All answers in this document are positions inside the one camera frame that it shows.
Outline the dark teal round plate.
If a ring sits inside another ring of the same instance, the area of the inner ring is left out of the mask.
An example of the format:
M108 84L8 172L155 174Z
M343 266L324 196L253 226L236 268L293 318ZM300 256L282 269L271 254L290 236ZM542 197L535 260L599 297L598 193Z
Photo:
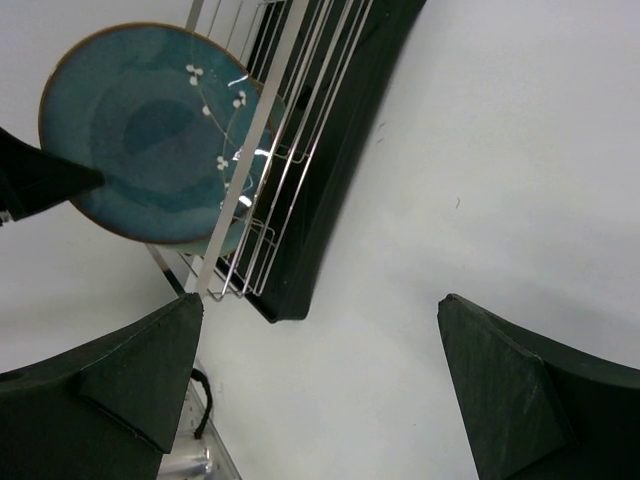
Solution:
M91 221L143 243L194 243L215 228L261 93L202 35L115 25L57 63L41 96L39 140L104 176L75 200Z

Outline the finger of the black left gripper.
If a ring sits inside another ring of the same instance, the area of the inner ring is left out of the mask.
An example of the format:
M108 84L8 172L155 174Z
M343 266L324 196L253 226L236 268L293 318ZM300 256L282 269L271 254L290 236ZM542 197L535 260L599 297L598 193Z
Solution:
M102 173L33 147L1 129L1 225L101 187Z

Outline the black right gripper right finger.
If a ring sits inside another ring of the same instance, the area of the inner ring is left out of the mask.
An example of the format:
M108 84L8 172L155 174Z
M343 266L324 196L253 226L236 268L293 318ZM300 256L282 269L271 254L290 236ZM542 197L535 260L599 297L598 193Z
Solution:
M437 321L479 478L638 478L638 370L457 294Z

